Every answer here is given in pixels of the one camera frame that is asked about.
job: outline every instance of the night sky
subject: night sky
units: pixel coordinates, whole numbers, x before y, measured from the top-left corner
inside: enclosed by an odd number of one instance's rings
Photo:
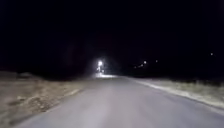
[[[103,57],[127,75],[224,75],[222,1],[2,0],[0,8],[1,70],[80,75]]]

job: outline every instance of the roadside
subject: roadside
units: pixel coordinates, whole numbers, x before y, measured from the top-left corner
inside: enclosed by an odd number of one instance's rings
[[[135,82],[147,85],[169,93],[197,100],[215,107],[224,108],[224,86],[206,85],[200,82],[177,82],[159,79],[133,79]]]
[[[1,79],[0,127],[10,128],[31,116],[45,112],[83,88],[82,81]]]

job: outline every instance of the asphalt road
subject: asphalt road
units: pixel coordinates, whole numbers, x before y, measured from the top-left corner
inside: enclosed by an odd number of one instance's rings
[[[84,91],[16,128],[223,128],[210,107],[122,78],[97,79]]]

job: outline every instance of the street light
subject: street light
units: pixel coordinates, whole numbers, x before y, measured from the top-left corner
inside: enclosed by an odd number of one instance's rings
[[[98,61],[98,67],[101,67],[101,66],[103,66],[103,62],[100,60]]]

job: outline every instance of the light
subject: light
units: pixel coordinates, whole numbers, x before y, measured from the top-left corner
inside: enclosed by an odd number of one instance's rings
[[[100,60],[98,61],[98,67],[103,66],[103,62]]]
[[[95,74],[95,78],[103,78],[103,79],[107,79],[107,78],[115,78],[115,77],[117,77],[117,76],[115,76],[115,75],[105,75],[105,74],[103,74],[103,73],[97,73],[97,74]]]

